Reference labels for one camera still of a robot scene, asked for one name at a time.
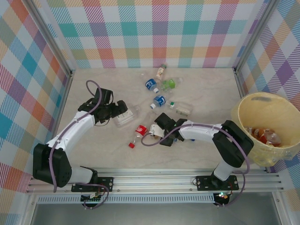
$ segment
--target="blue bottle label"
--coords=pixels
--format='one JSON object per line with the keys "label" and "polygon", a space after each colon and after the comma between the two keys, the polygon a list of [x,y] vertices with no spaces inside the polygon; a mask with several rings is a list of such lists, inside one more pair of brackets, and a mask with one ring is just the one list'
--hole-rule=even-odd
{"label": "blue bottle label", "polygon": [[165,103],[165,97],[162,95],[157,95],[154,100],[159,103],[159,106],[162,106]]}
{"label": "blue bottle label", "polygon": [[150,90],[154,85],[156,85],[156,82],[154,79],[150,79],[145,83],[145,86]]}

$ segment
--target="marble floor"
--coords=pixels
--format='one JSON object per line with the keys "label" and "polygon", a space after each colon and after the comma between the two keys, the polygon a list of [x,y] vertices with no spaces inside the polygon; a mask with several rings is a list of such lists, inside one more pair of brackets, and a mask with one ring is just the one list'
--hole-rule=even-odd
{"label": "marble floor", "polygon": [[[156,68],[146,69],[80,69],[73,83],[61,118],[59,132],[72,120],[77,108],[89,98],[86,80],[92,79],[101,87],[113,90],[115,102],[139,105],[139,117],[128,125],[117,128],[113,121],[104,127],[93,127],[77,143],[69,156],[71,165],[94,168],[215,168],[221,156],[214,144],[201,141],[177,142],[172,147],[145,147],[138,143],[128,147],[130,138],[151,109],[155,94],[143,86],[139,74],[156,74]],[[190,120],[217,124],[230,119],[230,110],[240,99],[230,68],[168,68],[166,78],[183,77],[184,83],[174,89],[171,100],[188,102],[194,106]],[[175,120],[175,113],[165,111]]]}

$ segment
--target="yellow trash bin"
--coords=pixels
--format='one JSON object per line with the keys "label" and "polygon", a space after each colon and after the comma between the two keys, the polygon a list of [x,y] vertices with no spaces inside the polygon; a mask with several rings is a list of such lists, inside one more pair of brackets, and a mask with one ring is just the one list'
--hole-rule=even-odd
{"label": "yellow trash bin", "polygon": [[[260,166],[291,160],[300,151],[300,112],[283,97],[266,92],[249,94],[232,109],[231,117],[254,142],[249,158]],[[280,147],[260,142],[244,127],[273,129],[281,138]]]}

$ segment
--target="red bottle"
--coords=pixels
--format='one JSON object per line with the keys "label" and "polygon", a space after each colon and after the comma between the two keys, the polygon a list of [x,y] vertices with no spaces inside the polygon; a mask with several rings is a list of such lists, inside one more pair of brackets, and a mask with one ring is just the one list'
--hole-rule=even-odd
{"label": "red bottle", "polygon": [[141,138],[148,133],[148,129],[152,124],[154,124],[154,120],[157,118],[157,114],[153,111],[149,112],[146,115],[146,118],[141,122],[141,124],[135,129],[134,134],[131,138],[131,142],[129,143],[130,148],[134,148],[136,143],[141,140]]}

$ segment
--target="red bottle cap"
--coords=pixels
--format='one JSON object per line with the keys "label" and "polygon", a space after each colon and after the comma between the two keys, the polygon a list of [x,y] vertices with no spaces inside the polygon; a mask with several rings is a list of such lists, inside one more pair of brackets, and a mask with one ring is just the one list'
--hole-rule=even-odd
{"label": "red bottle cap", "polygon": [[133,143],[129,143],[129,145],[128,145],[130,148],[134,148],[135,147],[135,144],[133,144]]}

